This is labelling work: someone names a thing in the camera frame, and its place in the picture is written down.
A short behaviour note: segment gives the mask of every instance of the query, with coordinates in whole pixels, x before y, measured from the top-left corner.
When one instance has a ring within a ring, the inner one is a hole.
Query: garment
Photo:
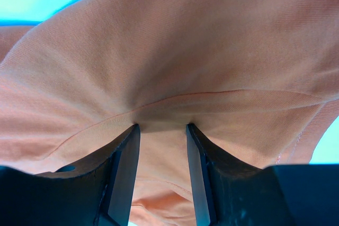
[[[264,168],[339,115],[338,0],[81,0],[0,29],[0,165],[55,171],[141,128],[130,221],[196,225],[185,126]]]

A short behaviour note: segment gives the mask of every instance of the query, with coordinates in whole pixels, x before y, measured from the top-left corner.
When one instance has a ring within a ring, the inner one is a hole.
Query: black plastic part
[[[187,125],[197,226],[319,226],[339,222],[339,165],[253,167]]]
[[[0,166],[0,225],[127,226],[140,128],[56,172]]]

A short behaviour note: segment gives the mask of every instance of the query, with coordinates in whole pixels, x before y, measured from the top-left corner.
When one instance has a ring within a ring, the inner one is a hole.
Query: folded cloth
[[[338,0],[81,0],[0,29],[0,165],[55,171],[141,128],[130,221],[196,225],[185,125],[257,167],[339,115]]]

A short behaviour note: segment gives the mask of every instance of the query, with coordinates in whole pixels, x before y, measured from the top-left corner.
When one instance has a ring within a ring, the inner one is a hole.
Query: brown cloth
[[[339,0],[82,0],[0,53],[0,165],[55,171],[138,123],[139,226],[196,224],[189,122],[263,168],[339,115]]]

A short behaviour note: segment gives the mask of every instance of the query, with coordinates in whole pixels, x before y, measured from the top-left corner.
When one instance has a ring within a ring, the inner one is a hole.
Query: pink fabric
[[[55,171],[134,123],[130,220],[196,224],[185,125],[239,159],[307,163],[339,115],[339,0],[82,0],[0,29],[0,164]]]

